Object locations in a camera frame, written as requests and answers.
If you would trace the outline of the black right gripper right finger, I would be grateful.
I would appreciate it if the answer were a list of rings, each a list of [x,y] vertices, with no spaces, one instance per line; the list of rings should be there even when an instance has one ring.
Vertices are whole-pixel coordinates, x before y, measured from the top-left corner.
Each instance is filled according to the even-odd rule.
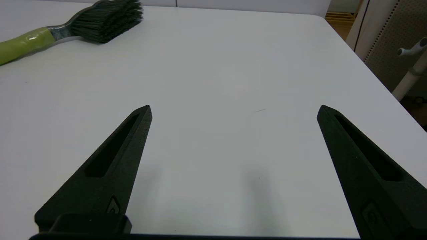
[[[342,113],[317,122],[362,240],[425,240],[427,190]]]

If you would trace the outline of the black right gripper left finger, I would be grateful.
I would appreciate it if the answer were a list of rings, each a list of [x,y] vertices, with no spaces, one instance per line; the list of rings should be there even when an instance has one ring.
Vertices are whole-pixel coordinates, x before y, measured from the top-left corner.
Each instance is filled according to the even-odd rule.
[[[63,214],[125,214],[151,120],[149,105],[134,110],[36,212],[39,231]]]

